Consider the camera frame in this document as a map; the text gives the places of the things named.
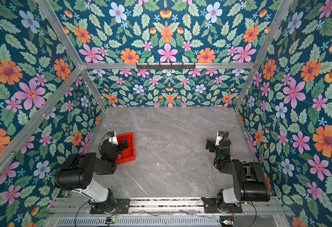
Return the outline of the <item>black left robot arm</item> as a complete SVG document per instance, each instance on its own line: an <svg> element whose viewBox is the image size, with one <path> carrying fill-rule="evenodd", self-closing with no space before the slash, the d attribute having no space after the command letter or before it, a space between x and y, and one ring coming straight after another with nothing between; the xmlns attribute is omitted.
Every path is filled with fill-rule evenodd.
<svg viewBox="0 0 332 227"><path fill-rule="evenodd" d="M103 141L99 148L101 158L97 158L94 152L69 155L56 174L55 186L83 195L93 209L109 214L117 211L117 201L112 190L101 186L93 174L113 175L118 156L129 145L127 137L118 142L113 136Z"/></svg>

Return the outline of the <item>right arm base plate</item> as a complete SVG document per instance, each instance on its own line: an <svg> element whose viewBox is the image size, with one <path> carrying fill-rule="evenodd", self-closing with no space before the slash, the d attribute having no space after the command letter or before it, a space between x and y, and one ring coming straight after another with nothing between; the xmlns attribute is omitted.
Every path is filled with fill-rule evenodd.
<svg viewBox="0 0 332 227"><path fill-rule="evenodd" d="M204 203L205 213L230 213L239 214L242 213L242 206L236 203L224 203L218 198L201 197Z"/></svg>

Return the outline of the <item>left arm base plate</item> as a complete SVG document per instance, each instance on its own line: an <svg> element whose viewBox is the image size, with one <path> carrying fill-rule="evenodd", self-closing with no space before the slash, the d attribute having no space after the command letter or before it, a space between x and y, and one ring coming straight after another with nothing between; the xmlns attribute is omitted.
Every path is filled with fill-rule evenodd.
<svg viewBox="0 0 332 227"><path fill-rule="evenodd" d="M111 199L104 202L89 202L90 214L127 214L130 208L130 199Z"/></svg>

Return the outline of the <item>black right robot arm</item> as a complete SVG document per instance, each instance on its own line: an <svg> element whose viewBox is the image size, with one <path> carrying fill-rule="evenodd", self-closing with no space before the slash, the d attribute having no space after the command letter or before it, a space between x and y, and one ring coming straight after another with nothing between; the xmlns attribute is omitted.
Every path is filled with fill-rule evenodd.
<svg viewBox="0 0 332 227"><path fill-rule="evenodd" d="M222 174L232 177L233 186L221 189L215 202L220 213L241 213L239 205L242 202L268 202L271 190L258 162L246 162L232 159L230 155L231 141L228 138L218 138L216 141L207 139L206 149L215 154L214 168Z"/></svg>

